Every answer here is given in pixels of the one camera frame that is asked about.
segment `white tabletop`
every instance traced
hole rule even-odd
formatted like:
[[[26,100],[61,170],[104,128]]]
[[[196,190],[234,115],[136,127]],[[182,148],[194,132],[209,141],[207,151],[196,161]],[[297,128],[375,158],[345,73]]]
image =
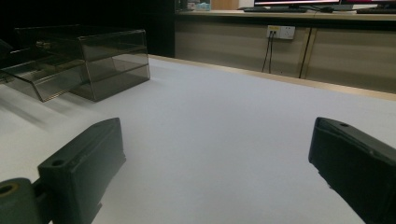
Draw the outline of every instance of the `white tabletop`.
[[[150,59],[151,80],[99,103],[0,87],[0,180],[119,117],[127,162],[94,224],[363,223],[308,162],[316,117],[396,147],[396,102]]]

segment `black cable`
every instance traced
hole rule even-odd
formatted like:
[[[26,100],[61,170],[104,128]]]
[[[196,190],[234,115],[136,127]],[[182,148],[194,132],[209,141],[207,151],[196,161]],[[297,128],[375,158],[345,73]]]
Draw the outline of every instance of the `black cable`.
[[[268,69],[268,73],[271,74],[271,61],[272,61],[272,46],[274,44],[274,35],[275,33],[273,33],[272,37],[271,37],[271,53],[270,53],[270,64],[269,64],[269,69]]]
[[[262,65],[262,72],[264,72],[265,62],[267,61],[268,49],[270,48],[270,40],[272,33],[273,32],[270,31],[270,35],[268,36],[267,51],[265,52],[265,59],[264,59],[264,64]]]

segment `transparent storage container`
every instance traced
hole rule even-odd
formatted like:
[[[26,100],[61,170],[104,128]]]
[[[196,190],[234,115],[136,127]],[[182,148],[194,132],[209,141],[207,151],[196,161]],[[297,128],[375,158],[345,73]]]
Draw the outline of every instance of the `transparent storage container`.
[[[16,32],[25,50],[0,63],[0,76],[42,102],[69,91],[97,102],[149,80],[144,30],[71,25]]]

